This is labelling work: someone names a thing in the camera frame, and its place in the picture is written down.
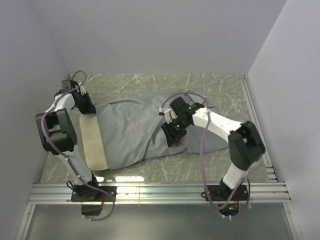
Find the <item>cream quilted pillow yellow edge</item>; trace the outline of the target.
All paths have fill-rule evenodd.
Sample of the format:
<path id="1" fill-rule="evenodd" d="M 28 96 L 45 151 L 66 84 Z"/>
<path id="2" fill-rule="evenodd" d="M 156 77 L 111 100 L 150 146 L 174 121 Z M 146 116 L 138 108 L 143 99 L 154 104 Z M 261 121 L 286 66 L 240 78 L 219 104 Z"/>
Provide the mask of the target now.
<path id="1" fill-rule="evenodd" d="M 81 114 L 79 125 L 87 166 L 93 171 L 108 170 L 97 115 Z"/>

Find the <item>grey pillowcase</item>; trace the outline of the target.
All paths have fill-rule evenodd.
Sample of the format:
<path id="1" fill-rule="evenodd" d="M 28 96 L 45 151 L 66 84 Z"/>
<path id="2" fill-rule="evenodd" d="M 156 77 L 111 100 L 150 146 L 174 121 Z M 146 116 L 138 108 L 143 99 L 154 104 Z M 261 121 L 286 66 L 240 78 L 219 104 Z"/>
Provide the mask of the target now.
<path id="1" fill-rule="evenodd" d="M 96 116 L 110 170 L 132 166 L 142 160 L 187 152 L 199 154 L 204 128 L 190 125 L 178 143 L 168 147 L 159 108 L 166 99 L 182 97 L 186 103 L 203 103 L 190 90 L 152 91 L 131 98 L 96 105 Z"/>

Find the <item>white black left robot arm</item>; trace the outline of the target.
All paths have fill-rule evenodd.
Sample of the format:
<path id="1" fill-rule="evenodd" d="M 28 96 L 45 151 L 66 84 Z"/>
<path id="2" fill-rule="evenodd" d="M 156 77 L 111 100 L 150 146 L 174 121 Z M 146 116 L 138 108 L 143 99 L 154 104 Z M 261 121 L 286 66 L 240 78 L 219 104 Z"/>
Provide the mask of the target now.
<path id="1" fill-rule="evenodd" d="M 74 80 L 63 80 L 62 89 L 55 94 L 53 104 L 46 112 L 37 114 L 35 122 L 44 150 L 57 156 L 69 170 L 73 182 L 68 181 L 67 186 L 73 195 L 86 201 L 96 201 L 101 189 L 77 149 L 78 138 L 69 115 L 73 108 L 83 115 L 96 112 L 84 88 Z"/>

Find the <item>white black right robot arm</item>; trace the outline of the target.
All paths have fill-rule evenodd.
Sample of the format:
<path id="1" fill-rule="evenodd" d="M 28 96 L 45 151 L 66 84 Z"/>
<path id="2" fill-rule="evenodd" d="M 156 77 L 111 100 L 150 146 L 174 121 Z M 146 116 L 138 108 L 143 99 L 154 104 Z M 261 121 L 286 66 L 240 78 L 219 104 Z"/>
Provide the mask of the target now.
<path id="1" fill-rule="evenodd" d="M 167 145 L 171 147 L 187 134 L 193 125 L 211 132 L 228 144 L 231 165 L 219 184 L 221 198 L 231 200 L 238 194 L 238 187 L 247 176 L 251 166 L 266 152 L 266 147 L 256 125 L 251 121 L 231 120 L 211 111 L 205 104 L 187 103 L 177 96 L 169 107 L 162 105 L 159 115 L 164 116 L 161 126 Z"/>

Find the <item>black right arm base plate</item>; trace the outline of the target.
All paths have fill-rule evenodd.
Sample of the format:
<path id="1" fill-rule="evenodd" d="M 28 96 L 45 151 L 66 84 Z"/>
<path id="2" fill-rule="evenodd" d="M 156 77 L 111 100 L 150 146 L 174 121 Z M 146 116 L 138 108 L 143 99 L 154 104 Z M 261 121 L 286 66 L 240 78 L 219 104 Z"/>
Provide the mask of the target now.
<path id="1" fill-rule="evenodd" d="M 233 192 L 224 183 L 220 185 L 208 185 L 208 193 L 212 201 L 227 201 Z M 246 201 L 249 197 L 249 189 L 245 184 L 241 184 L 233 193 L 231 201 Z"/>

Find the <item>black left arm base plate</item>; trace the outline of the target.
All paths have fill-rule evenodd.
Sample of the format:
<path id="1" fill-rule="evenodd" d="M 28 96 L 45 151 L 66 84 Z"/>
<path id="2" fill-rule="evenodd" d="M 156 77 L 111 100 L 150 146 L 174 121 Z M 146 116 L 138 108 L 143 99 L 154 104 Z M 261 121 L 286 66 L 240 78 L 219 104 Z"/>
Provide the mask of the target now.
<path id="1" fill-rule="evenodd" d="M 71 202 L 113 202 L 116 199 L 117 187 L 101 185 L 92 189 L 86 185 L 76 185 L 72 190 Z"/>

